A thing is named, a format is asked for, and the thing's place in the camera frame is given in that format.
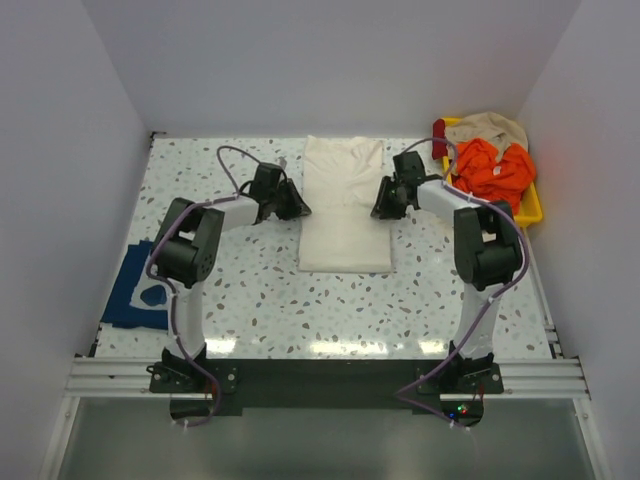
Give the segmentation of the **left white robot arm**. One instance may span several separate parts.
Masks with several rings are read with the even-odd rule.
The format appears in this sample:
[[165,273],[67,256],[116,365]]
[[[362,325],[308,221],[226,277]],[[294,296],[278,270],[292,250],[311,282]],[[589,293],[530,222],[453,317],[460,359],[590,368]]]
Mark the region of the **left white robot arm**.
[[183,359],[206,354],[202,291],[214,270],[223,233],[254,226],[271,215],[289,221],[311,214],[282,166],[261,163],[235,194],[207,202],[176,198],[151,247],[147,275],[164,283],[169,297],[166,350]]

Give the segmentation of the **cream t shirt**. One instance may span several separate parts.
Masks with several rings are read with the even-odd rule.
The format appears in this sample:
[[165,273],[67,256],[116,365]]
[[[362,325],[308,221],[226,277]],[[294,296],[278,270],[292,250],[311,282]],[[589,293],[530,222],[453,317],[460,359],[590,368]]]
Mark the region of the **cream t shirt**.
[[392,271],[390,226],[371,217],[383,161],[380,140],[307,138],[302,195],[312,213],[301,224],[301,271]]

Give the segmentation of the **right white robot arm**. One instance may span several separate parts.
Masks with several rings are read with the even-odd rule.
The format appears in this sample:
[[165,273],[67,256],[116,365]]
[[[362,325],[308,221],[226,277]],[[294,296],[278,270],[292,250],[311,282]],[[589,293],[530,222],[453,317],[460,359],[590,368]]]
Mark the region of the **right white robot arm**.
[[529,266],[510,205],[490,203],[426,173],[416,152],[393,157],[394,173],[382,178],[371,216],[399,220],[408,208],[436,215],[453,228],[455,270],[464,283],[458,330],[449,357],[476,361],[493,354],[500,299]]

